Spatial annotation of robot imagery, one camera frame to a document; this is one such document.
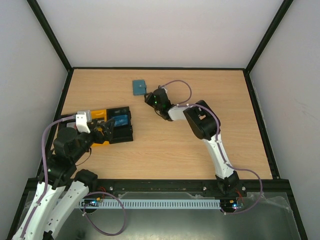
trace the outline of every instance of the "white wall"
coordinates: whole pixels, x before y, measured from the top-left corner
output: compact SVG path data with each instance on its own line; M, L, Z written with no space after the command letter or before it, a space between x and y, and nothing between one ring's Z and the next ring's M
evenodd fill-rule
M0 1L0 239L9 232L28 178L41 159L66 80L26 0Z
M251 73L282 178L319 239L320 1L294 1Z
M245 68L283 0L38 0L72 66Z

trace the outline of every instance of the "table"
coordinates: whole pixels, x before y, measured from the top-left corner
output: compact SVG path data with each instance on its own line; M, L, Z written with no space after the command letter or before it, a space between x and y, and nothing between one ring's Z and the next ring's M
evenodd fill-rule
M241 70L131 70L75 69L62 114L129 106L133 142L96 146L80 169L100 179L215 179L215 168L204 143L187 121L169 122L133 96L132 80L144 79L147 92L171 80L187 81L192 88L189 103L205 100L221 121L221 136L233 166L272 179L247 85ZM188 98L183 83L167 86L172 103ZM88 157L85 154L81 163ZM256 179L239 171L241 179Z

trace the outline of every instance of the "yellow object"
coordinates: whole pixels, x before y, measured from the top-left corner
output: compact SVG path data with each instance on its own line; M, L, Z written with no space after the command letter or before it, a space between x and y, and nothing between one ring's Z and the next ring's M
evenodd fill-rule
M98 123L101 122L106 122L107 121L107 110L103 109L103 110L95 110L95 111L91 111L91 118L92 119L97 119ZM102 144L99 143L94 143L92 145L92 147L96 147L96 146L104 146L104 145L109 145L108 141L105 141Z

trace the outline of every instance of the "purple cable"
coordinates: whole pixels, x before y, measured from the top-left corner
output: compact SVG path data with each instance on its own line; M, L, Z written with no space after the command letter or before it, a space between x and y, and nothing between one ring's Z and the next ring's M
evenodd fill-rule
M220 132L220 125L219 125L219 121L218 121L218 117L212 112L210 111L208 108L200 105L200 104L187 104L187 105L177 105L178 108L185 108L185 107L199 107L205 111L207 111L215 120L215 123L216 123L216 126L217 126L217 131L216 131L216 134L215 134L215 139L216 139L216 144L219 148L219 152L222 156L222 159L224 161L224 163L231 169L233 170L236 170L236 171L247 171L247 172L250 172L250 173L253 173L254 175L256 175L256 177L258 178L259 180L259 183L260 183L260 193L259 193L259 197L257 198L257 200L254 202L254 204L252 204L250 207L248 207L247 209L243 210L243 211L237 211L237 212L225 212L222 208L221 208L221 211L226 214L226 215L236 215L236 214L241 214L241 213L245 213L247 211L249 211L250 209L252 209L254 206L256 206L260 200L260 198L262 197L262 194L263 194L263 185L262 185L262 181L261 181L261 178L259 177L259 175L255 172L255 171L252 171L250 169L246 169L246 168L237 168L237 167L233 167L231 166L230 164L227 163L227 160L225 158L225 155L221 149L221 146L218 142L218 134Z
M46 139L47 139L48 132L53 125L60 123L60 122L67 121L67 120L71 120L74 118L75 118L75 116L73 115L73 116L67 116L67 117L61 118L57 121L54 121L54 122L50 123L49 126L47 126L45 128L45 130L42 134L41 151L42 151L42 163L43 163L43 172L44 172L44 191L41 194L41 196L39 197L38 201L36 201L37 204L39 204L41 202L41 200L44 198L44 196L46 195L46 192L47 192L47 188L48 188L48 168L47 168L47 158L46 158ZM38 207L38 205L34 206L32 211L30 212L30 215L27 218L25 225L23 227L20 238L23 239L23 237L25 236L27 228L29 226L29 223L30 223L33 215L35 214L37 207Z
M128 220L128 219L127 219L127 213L126 213L126 210L125 210L125 206L123 205L123 203L122 203L122 202L119 200L119 198L117 198L116 196L114 196L114 195L112 195L112 194L110 194L110 193L108 193L108 192L104 192L104 191L94 191L94 192L90 192L90 193L88 193L88 194L86 195L86 197L91 196L91 195L94 195L94 194L105 194L105 195L108 195L108 196L112 197L113 199L115 199L115 200L120 204L120 206L121 206L121 208L122 208L122 210L123 210L123 216L124 216L122 228L121 228L118 232L116 232L116 233L107 233L107 232L104 232L104 231L100 230L100 229L91 221L91 219L88 217L88 215L87 215L87 213L86 213L86 207L87 207L87 205L89 205L89 203L87 203L87 204L84 205L84 207L83 207L83 214L84 214L85 218L89 221L89 223L91 223L91 225L93 226L93 228L94 228L95 230L97 230L99 233L101 233L101 234L103 234L103 235L112 237L112 236L117 236L117 235L121 234L121 233L125 230L126 225L127 225L127 220Z
M174 83L174 82L184 83L185 85L188 86L188 88L189 88L189 90L190 90L190 96L189 96L189 98L188 98L187 100L185 100L185 101L179 102L178 104L184 104L184 103L188 102L188 101L191 99L191 96L192 96L192 89L191 89L190 85L189 85L186 81L183 81L183 80L180 80L180 79L172 80L172 81L167 82L167 83L164 84L164 85L159 86L159 88L163 88L163 87L165 87L165 86L167 86L167 85L169 85L169 84L172 84L172 83Z

